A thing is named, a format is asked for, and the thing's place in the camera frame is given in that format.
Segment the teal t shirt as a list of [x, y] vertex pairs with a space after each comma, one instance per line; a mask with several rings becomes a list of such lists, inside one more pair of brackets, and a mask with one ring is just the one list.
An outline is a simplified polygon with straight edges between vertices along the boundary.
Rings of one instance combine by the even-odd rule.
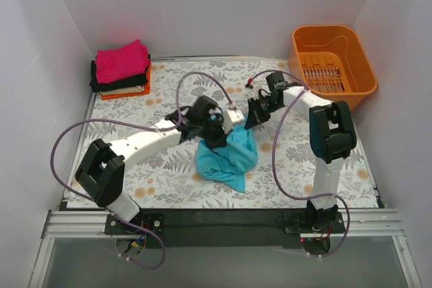
[[243, 124], [228, 134], [227, 146], [210, 149], [201, 140], [195, 154], [196, 169], [203, 179], [225, 184], [240, 193], [246, 191], [246, 173], [257, 165], [258, 159], [254, 134]]

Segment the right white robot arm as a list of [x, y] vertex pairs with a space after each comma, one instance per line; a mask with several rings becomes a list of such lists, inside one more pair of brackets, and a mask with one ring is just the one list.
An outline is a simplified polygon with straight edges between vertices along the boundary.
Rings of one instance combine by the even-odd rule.
[[313, 232], [321, 232], [336, 221], [340, 173], [346, 159], [357, 145], [354, 123], [350, 108], [345, 101], [323, 99], [309, 89], [300, 78], [288, 82], [286, 71], [268, 69], [266, 76], [268, 92], [248, 79], [246, 87], [253, 91], [248, 99], [246, 129], [270, 120], [271, 114], [279, 109], [286, 113], [295, 110], [309, 125], [309, 143], [315, 156], [315, 177], [311, 195], [306, 202], [303, 223]]

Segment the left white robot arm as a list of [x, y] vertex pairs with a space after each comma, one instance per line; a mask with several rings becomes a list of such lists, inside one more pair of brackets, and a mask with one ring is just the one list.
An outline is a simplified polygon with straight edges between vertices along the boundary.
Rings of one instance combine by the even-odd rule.
[[75, 178], [97, 206], [119, 216], [127, 233], [138, 233], [144, 225], [139, 205], [124, 190], [124, 175], [134, 165], [186, 140], [202, 138], [211, 148], [227, 144], [235, 111], [217, 111], [215, 101], [199, 97], [193, 106], [167, 115], [155, 124], [155, 131], [142, 131], [127, 138], [93, 141]]

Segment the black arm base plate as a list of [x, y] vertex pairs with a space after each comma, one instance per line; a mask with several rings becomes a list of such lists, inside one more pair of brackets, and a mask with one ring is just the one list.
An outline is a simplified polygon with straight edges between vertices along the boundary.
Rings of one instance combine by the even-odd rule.
[[300, 236], [315, 229], [342, 234], [337, 213], [329, 223], [313, 223], [304, 208], [274, 209], [142, 209], [132, 219], [157, 234], [167, 248], [281, 246], [300, 249]]

